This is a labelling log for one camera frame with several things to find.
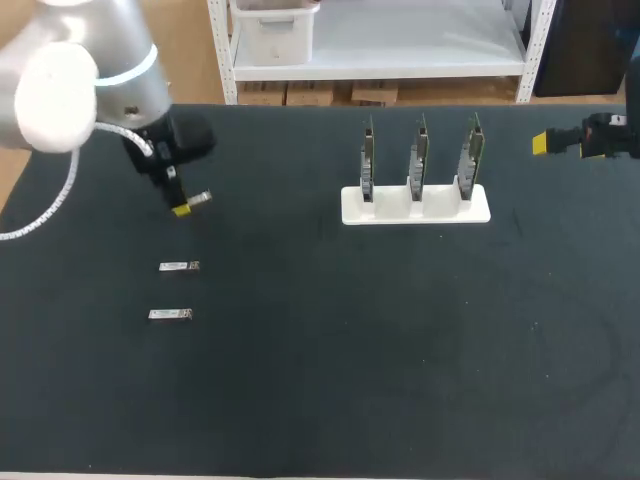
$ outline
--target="robotic arm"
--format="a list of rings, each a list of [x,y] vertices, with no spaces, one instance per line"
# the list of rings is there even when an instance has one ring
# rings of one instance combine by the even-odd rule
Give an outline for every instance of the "robotic arm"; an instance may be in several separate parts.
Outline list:
[[[580,127],[547,129],[533,139],[534,155],[563,153],[571,145],[580,145],[582,158],[611,158],[620,153],[640,158],[640,57],[629,64],[625,93],[626,116],[595,113]]]
[[[215,139],[206,120],[171,106],[136,0],[38,0],[31,22],[0,50],[0,145],[67,152],[94,128],[120,133],[136,171],[182,216],[208,197],[187,198],[177,167],[209,153]]]

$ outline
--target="floor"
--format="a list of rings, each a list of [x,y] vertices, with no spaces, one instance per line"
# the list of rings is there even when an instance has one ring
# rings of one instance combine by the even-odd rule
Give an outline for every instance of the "floor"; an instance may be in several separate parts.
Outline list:
[[[160,51],[171,94],[178,103],[222,103],[223,95],[205,0],[140,0]],[[0,46],[27,23],[35,0],[0,2]],[[398,105],[505,105],[517,82],[498,79],[436,79],[403,82]],[[535,103],[622,103],[611,96],[534,99]],[[29,158],[0,149],[0,210]]]

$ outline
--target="cardboard box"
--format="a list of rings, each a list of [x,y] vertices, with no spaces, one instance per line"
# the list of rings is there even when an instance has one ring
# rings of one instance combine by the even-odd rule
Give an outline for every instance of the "cardboard box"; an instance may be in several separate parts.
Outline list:
[[[393,80],[359,80],[354,82],[351,100],[367,104],[394,105],[398,101],[398,82]]]
[[[287,84],[284,82],[249,82],[238,89],[240,105],[284,105]]]
[[[287,105],[328,107],[333,103],[333,82],[290,82]]]

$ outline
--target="white plastic bin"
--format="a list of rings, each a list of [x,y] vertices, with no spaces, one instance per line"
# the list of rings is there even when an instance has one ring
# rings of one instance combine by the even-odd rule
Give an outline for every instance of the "white plastic bin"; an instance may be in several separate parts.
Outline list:
[[[308,0],[231,0],[234,19],[241,25],[242,43],[256,65],[309,62],[313,20],[319,9],[319,3]]]

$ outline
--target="black object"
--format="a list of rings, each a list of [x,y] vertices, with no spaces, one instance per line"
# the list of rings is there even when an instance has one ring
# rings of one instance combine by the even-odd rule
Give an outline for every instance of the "black object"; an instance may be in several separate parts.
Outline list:
[[[207,120],[196,112],[176,111],[173,107],[135,133],[150,142],[154,150],[153,157],[147,158],[133,142],[123,139],[136,171],[149,175],[170,209],[187,205],[177,167],[204,157],[215,147],[216,139]]]
[[[639,36],[638,0],[558,0],[535,94],[616,93]]]
[[[224,142],[181,221],[96,133],[59,212],[0,242],[0,471],[637,479],[640,164],[532,157],[593,107],[428,108],[429,183],[476,110],[483,225],[342,225],[363,120],[401,184],[422,109],[185,107]],[[34,155],[3,231],[65,160]]]

